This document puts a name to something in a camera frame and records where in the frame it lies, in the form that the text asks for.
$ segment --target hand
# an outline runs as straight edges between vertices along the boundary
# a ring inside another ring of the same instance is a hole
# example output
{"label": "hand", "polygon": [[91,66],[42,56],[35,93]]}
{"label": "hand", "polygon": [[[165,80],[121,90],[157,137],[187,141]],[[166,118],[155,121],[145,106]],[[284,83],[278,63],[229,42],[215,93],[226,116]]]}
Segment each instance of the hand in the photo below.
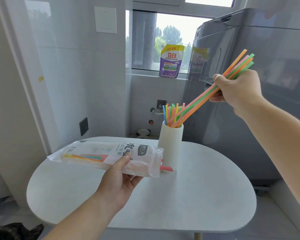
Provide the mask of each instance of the hand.
{"label": "hand", "polygon": [[256,71],[246,70],[236,80],[228,80],[222,75],[215,74],[213,80],[221,91],[210,98],[210,101],[226,101],[239,117],[249,104],[265,100],[261,94],[260,79]]}
{"label": "hand", "polygon": [[143,179],[121,172],[122,168],[130,161],[128,153],[116,161],[103,175],[96,194],[110,206],[113,216],[117,214],[128,202],[132,191]]}

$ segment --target table top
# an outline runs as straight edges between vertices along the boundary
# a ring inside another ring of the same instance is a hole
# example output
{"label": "table top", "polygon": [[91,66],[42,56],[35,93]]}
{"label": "table top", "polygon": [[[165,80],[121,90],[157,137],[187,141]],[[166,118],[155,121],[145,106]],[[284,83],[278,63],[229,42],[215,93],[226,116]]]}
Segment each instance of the table top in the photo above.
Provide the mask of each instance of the table top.
{"label": "table top", "polygon": [[[158,145],[158,140],[136,138],[87,140]],[[238,230],[252,219],[256,195],[238,166],[204,145],[181,145],[176,172],[145,177],[109,227],[221,233]],[[30,209],[43,221],[57,224],[96,191],[104,172],[46,159],[28,184]]]}

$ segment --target purple detergent bag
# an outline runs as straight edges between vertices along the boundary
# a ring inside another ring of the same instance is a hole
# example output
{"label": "purple detergent bag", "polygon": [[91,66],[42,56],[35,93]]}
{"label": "purple detergent bag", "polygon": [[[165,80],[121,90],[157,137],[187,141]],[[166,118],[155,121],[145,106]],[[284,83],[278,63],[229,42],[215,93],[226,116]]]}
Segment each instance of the purple detergent bag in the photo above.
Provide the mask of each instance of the purple detergent bag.
{"label": "purple detergent bag", "polygon": [[178,76],[184,51],[183,45],[167,44],[163,48],[160,58],[160,77],[176,78]]}

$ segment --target electrical outlet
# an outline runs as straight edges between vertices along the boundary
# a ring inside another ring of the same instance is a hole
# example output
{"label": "electrical outlet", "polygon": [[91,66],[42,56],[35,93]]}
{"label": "electrical outlet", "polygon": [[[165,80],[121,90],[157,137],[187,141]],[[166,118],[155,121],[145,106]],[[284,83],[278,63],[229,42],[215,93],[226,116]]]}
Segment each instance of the electrical outlet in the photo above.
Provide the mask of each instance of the electrical outlet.
{"label": "electrical outlet", "polygon": [[85,117],[82,121],[80,121],[79,126],[80,126],[81,136],[83,136],[89,129],[88,118]]}
{"label": "electrical outlet", "polygon": [[157,101],[157,109],[162,109],[163,106],[165,106],[167,104],[166,100],[158,100]]}

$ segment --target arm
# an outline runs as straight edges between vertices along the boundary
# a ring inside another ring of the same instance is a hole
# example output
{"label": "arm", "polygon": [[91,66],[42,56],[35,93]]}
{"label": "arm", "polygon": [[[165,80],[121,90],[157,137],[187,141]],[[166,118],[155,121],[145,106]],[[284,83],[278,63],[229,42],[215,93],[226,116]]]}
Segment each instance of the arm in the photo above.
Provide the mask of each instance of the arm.
{"label": "arm", "polygon": [[300,203],[300,121],[269,103],[261,94],[255,71],[236,80],[214,76],[222,92],[210,101],[227,101],[256,137]]}
{"label": "arm", "polygon": [[121,172],[130,158],[131,155],[127,154],[113,164],[104,173],[97,191],[62,220],[44,240],[98,239],[143,178]]}

